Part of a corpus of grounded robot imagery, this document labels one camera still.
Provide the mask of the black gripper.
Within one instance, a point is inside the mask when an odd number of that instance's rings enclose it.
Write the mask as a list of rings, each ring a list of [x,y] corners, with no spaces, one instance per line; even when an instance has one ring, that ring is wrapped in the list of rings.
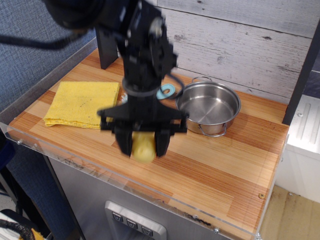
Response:
[[[115,134],[123,154],[132,154],[133,132],[155,132],[158,157],[166,155],[172,135],[187,132],[188,115],[162,104],[157,98],[159,90],[128,92],[127,102],[97,111],[100,128]]]

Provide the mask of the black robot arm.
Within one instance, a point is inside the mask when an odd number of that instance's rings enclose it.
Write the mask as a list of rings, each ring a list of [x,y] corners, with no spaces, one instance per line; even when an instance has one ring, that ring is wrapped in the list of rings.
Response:
[[[100,128],[115,134],[125,155],[132,152],[133,132],[153,132],[156,155],[164,156],[171,136],[187,131],[188,115],[157,98],[163,79],[177,65],[161,11],[144,0],[47,0],[45,6],[60,26],[96,28],[119,50],[127,102],[100,109]]]

